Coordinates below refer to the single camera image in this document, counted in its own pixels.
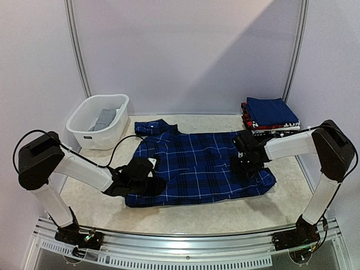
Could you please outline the blue plaid shirt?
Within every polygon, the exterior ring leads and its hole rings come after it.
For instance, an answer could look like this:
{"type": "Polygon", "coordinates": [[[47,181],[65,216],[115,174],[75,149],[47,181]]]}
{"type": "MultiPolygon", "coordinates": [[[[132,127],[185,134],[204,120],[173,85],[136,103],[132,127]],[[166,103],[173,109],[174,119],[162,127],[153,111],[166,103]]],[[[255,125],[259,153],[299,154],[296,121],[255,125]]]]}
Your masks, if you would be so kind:
{"type": "Polygon", "coordinates": [[[238,156],[232,140],[238,132],[182,133],[163,119],[136,122],[136,135],[144,141],[135,157],[157,160],[155,175],[166,181],[157,196],[130,193],[125,204],[131,208],[215,203],[227,199],[266,194],[275,184],[271,170],[254,174],[234,172],[231,159],[238,156]]]}

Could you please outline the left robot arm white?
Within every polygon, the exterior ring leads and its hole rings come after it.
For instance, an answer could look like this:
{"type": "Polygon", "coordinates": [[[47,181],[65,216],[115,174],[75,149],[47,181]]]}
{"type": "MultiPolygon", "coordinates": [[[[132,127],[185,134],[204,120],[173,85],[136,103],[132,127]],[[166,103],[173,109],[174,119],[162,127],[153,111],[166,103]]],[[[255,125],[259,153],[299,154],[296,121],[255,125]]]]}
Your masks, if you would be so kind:
{"type": "Polygon", "coordinates": [[[20,186],[37,198],[71,244],[79,244],[84,233],[75,225],[77,219],[71,208],[53,187],[53,174],[76,179],[110,197],[157,196],[166,188],[166,181],[155,175],[156,163],[149,156],[134,157],[127,165],[112,168],[75,152],[54,131],[38,133],[41,135],[29,143],[16,144],[13,167],[20,186]]]}

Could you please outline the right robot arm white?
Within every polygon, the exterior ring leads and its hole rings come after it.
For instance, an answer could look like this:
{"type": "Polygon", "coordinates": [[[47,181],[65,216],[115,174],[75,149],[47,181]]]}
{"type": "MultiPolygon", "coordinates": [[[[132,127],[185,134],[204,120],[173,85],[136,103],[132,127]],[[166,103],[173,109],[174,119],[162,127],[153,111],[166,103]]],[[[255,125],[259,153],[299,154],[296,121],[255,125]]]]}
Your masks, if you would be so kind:
{"type": "Polygon", "coordinates": [[[241,130],[232,142],[238,157],[232,160],[236,170],[255,174],[266,163],[291,156],[314,155],[319,166],[319,180],[313,195],[300,216],[305,222],[291,232],[291,241],[303,245],[313,235],[315,225],[331,205],[340,185],[358,162],[352,141],[333,120],[292,134],[259,142],[248,130],[241,130]]]}

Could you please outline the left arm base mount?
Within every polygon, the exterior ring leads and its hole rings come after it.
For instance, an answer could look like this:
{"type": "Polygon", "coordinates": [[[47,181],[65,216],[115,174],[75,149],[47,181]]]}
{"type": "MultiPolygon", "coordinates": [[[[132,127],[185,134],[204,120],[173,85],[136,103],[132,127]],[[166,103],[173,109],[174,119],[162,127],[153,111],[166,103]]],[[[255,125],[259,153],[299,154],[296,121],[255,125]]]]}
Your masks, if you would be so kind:
{"type": "Polygon", "coordinates": [[[74,246],[71,254],[77,258],[84,258],[88,249],[99,251],[103,239],[104,234],[95,229],[90,229],[87,233],[81,233],[77,223],[63,228],[58,227],[55,234],[55,240],[74,246]]]}

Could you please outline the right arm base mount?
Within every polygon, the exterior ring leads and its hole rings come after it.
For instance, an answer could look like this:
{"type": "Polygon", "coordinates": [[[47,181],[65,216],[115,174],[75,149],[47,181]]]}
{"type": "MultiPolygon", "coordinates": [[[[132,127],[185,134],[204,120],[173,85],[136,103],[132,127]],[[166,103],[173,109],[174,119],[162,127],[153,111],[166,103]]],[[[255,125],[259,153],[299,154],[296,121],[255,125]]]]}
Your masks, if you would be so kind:
{"type": "Polygon", "coordinates": [[[288,250],[290,259],[296,264],[306,264],[312,255],[318,251],[327,238],[329,228],[326,219],[322,220],[325,232],[321,238],[317,225],[299,225],[294,229],[272,234],[272,244],[275,251],[288,250]]]}

